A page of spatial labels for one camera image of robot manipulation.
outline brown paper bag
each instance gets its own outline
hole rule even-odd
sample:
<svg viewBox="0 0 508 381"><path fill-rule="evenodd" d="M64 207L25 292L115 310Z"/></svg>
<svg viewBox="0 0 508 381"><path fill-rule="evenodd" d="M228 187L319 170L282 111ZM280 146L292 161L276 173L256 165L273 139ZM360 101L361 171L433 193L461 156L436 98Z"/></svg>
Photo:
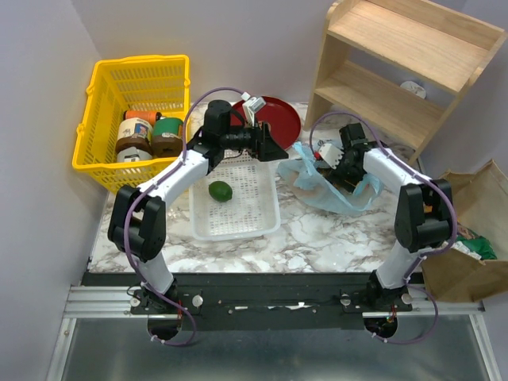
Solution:
<svg viewBox="0 0 508 381"><path fill-rule="evenodd" d="M422 264L425 285L442 302L476 302L508 291L508 178L490 161L475 174L448 171L459 222L485 236L497 260L454 249Z"/></svg>

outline gray floor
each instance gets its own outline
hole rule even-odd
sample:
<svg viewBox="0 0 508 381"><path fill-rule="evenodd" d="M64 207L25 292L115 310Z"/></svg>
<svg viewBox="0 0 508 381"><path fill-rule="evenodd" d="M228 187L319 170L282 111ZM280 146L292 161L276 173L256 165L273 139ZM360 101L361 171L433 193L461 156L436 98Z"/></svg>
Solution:
<svg viewBox="0 0 508 381"><path fill-rule="evenodd" d="M402 317L397 338L430 317ZM152 343L143 319L78 320L64 380L471 380L487 378L467 316L440 317L416 345L388 345L366 331L203 332L189 348Z"/></svg>

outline white marble pattern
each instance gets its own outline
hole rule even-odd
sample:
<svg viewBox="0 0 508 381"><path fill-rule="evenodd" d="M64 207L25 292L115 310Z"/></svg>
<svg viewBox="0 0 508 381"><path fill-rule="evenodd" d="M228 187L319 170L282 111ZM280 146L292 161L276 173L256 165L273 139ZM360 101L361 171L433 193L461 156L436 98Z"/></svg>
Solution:
<svg viewBox="0 0 508 381"><path fill-rule="evenodd" d="M300 118L305 104L294 104ZM206 105L193 114L191 130L201 124ZM349 117L330 117L320 126L317 138L337 138L337 128ZM300 139L308 141L308 133ZM401 157L410 148L382 137ZM275 233L246 241L204 242L192 237L188 193L167 212L164 259L173 272L363 272L376 269L394 243L396 197L384 191L372 208L359 217L331 214L300 202L277 178L282 225ZM114 197L109 196L91 255L92 272L132 272L125 254L107 239Z"/></svg>

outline orange object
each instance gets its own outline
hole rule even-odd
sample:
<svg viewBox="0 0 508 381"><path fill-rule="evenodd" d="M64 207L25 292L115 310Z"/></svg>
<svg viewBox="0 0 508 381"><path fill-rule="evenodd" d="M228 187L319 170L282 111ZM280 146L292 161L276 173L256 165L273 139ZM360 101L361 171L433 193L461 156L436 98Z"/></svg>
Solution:
<svg viewBox="0 0 508 381"><path fill-rule="evenodd" d="M156 124L156 121L158 121L160 117L162 117L162 114L159 111L127 110L124 112L124 120L130 119L131 117L138 117L140 119L144 119L148 123L150 123L153 127Z"/></svg>

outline shelf board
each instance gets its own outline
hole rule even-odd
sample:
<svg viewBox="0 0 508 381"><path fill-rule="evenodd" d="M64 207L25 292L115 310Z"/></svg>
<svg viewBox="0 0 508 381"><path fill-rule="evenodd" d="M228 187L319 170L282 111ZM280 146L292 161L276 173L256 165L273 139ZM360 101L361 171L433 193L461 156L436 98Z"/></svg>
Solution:
<svg viewBox="0 0 508 381"><path fill-rule="evenodd" d="M365 0L332 23L328 34L453 94L488 55L484 48Z"/></svg>
<svg viewBox="0 0 508 381"><path fill-rule="evenodd" d="M319 83L314 93L359 114L415 149L444 112L439 106L350 61Z"/></svg>

